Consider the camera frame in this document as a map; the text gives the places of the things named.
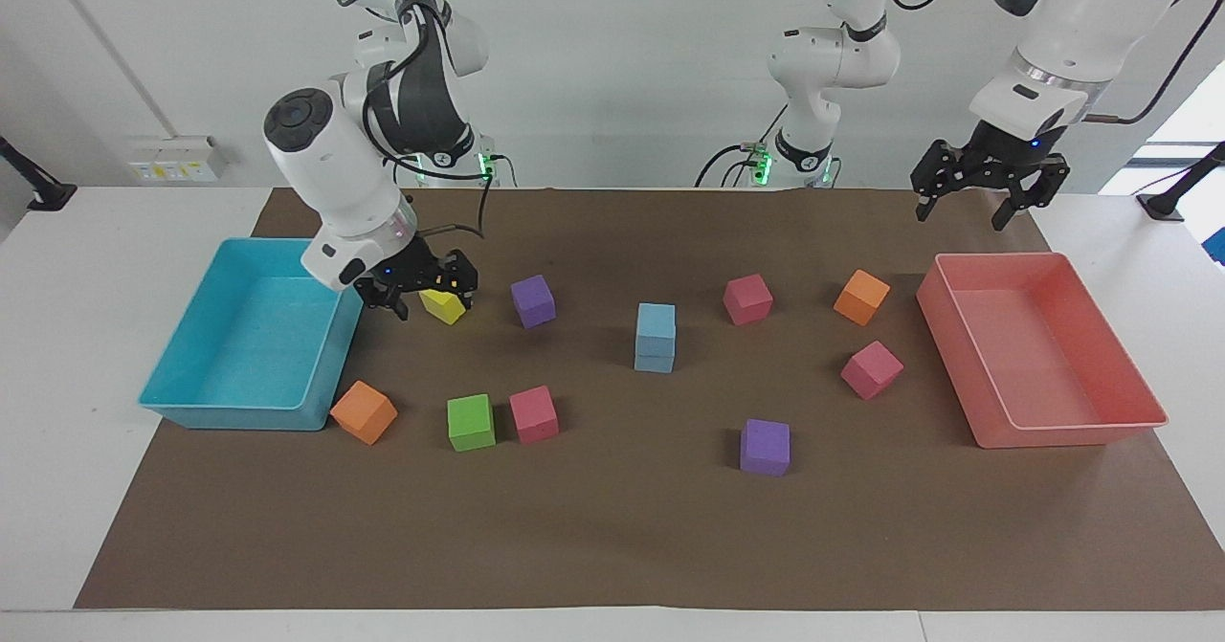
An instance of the brown table surface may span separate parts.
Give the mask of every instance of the brown table surface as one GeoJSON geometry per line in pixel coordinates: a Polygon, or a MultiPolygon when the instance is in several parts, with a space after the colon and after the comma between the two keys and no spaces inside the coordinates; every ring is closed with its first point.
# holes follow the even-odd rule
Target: brown table surface
{"type": "MultiPolygon", "coordinates": [[[[413,195],[425,225],[475,213],[475,191],[413,195]]],[[[937,252],[1046,245],[1029,218],[993,233],[986,195],[951,196],[926,224],[914,203],[495,192],[488,241],[431,243],[480,268],[474,311],[453,327],[419,304],[408,325],[361,317],[341,391],[361,379],[398,407],[377,445],[332,423],[163,421],[77,606],[1225,609],[1225,554],[1155,435],[974,445],[915,289],[937,252]],[[869,327],[831,310],[856,268],[893,285],[869,327]],[[723,285],[757,272],[774,314],[736,328],[723,285]],[[560,317],[524,331],[508,284],[537,273],[560,317]],[[673,375],[632,369],[641,301],[677,305],[673,375]],[[838,372],[876,339],[907,371],[862,402],[838,372]],[[507,397],[539,385],[562,434],[521,446],[507,397]],[[494,398],[502,441],[456,453],[446,401],[472,393],[494,398]],[[786,477],[736,469],[748,418],[791,425],[786,477]]],[[[255,234],[316,227],[278,190],[255,234]]]]}

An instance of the plastic tray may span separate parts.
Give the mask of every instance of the plastic tray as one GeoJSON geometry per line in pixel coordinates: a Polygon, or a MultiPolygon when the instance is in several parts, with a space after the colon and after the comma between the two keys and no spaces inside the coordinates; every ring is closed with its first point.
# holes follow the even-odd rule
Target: plastic tray
{"type": "Polygon", "coordinates": [[[937,255],[919,305],[984,448],[1110,444],[1169,421],[1063,255],[937,255]]]}
{"type": "Polygon", "coordinates": [[[223,241],[140,404],[190,429],[321,429],[361,299],[311,278],[306,245],[223,241]]]}

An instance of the teal plastic bin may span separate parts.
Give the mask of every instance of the teal plastic bin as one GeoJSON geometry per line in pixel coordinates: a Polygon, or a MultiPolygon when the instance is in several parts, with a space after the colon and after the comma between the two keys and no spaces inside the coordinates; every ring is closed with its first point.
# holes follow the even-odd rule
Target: teal plastic bin
{"type": "Polygon", "coordinates": [[[223,241],[140,404],[189,429],[322,429],[361,299],[306,273],[307,243],[223,241]]]}

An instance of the green cube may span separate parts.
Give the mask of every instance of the green cube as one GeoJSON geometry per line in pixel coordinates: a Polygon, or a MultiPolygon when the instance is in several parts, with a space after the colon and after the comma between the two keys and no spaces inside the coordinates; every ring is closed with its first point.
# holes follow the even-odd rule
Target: green cube
{"type": "Polygon", "coordinates": [[[497,444],[494,436],[494,409],[489,396],[469,396],[447,401],[447,435],[456,451],[475,451],[497,444]]]}

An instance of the robotic arm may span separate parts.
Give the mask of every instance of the robotic arm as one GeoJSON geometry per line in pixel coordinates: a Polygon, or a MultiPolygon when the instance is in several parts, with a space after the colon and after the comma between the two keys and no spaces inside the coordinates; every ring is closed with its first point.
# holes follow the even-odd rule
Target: robotic arm
{"type": "Polygon", "coordinates": [[[454,293],[472,306],[478,273],[459,250],[437,259],[417,214],[385,170],[491,185],[481,137],[453,97],[454,81],[484,67],[484,37],[446,0],[337,0],[396,22],[398,34],[359,37],[363,70],[298,89],[263,123],[268,151],[322,228],[303,266],[325,285],[354,285],[371,308],[408,319],[403,293],[454,293]],[[415,157],[417,165],[409,160],[415,157]]]}
{"type": "Polygon", "coordinates": [[[962,148],[937,140],[910,174],[919,221],[946,194],[965,187],[1007,190],[992,218],[1046,207],[1071,168],[1051,153],[1067,129],[1085,119],[1118,76],[1128,54],[1177,0],[995,0],[1028,18],[1007,65],[974,98],[980,121],[962,148]],[[1038,174],[1029,187],[1023,180],[1038,174]]]}
{"type": "Polygon", "coordinates": [[[828,0],[840,27],[783,32],[769,59],[771,76],[788,98],[782,127],[769,142],[772,180],[789,187],[818,184],[842,118],[824,89],[881,87],[897,74],[902,50],[887,28],[887,1],[828,0]]]}

